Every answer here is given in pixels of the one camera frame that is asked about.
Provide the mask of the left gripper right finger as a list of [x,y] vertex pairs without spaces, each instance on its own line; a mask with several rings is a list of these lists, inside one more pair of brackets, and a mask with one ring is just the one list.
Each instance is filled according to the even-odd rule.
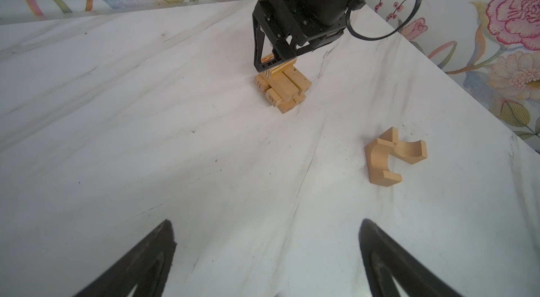
[[370,219],[362,221],[359,247],[372,296],[459,296]]

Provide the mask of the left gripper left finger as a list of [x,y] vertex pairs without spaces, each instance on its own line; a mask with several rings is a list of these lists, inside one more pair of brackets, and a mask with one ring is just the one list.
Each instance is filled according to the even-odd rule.
[[164,220],[77,296],[161,296],[177,244]]

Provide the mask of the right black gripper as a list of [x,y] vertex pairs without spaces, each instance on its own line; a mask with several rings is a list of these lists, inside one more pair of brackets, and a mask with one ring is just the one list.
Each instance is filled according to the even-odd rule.
[[[258,0],[253,11],[254,67],[263,72],[335,41],[345,30],[343,16],[322,24],[299,0]],[[271,58],[263,60],[265,39],[271,40]]]

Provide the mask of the printed wood block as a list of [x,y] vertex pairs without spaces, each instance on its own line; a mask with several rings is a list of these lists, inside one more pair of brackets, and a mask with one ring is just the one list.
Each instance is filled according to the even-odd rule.
[[[266,64],[266,63],[270,63],[274,60],[274,54],[271,53],[265,57],[262,58],[261,60],[261,63],[263,64]],[[270,78],[273,74],[283,70],[283,69],[287,69],[289,66],[294,66],[294,64],[296,63],[298,59],[297,58],[294,58],[294,59],[291,59],[287,62],[283,62],[282,64],[279,64],[279,65],[274,65],[272,67],[268,67],[266,68],[262,74],[264,76],[266,76],[267,78]]]

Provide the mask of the long wood block diagonal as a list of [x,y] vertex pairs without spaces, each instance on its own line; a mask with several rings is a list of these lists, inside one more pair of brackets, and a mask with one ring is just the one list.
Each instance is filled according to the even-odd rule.
[[305,94],[312,87],[312,82],[294,66],[284,69],[283,73],[296,86],[299,95]]

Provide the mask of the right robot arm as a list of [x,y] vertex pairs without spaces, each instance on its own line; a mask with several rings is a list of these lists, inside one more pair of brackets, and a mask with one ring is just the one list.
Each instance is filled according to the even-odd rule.
[[254,67],[265,72],[339,39],[358,39],[351,13],[366,0],[259,0],[253,11]]

